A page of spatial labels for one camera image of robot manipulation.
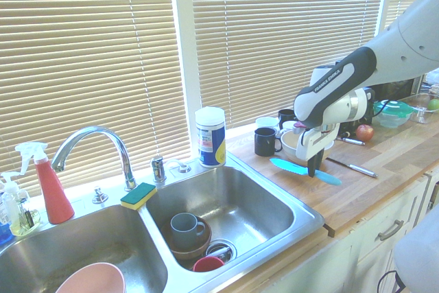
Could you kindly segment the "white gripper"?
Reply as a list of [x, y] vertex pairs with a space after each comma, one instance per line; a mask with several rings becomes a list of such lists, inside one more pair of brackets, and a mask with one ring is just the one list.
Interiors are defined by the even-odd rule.
[[296, 157], [305, 161], [308, 168], [308, 176], [314, 177], [319, 170], [324, 156], [324, 148], [337, 137], [340, 125], [329, 124], [316, 128], [305, 128], [300, 134]]

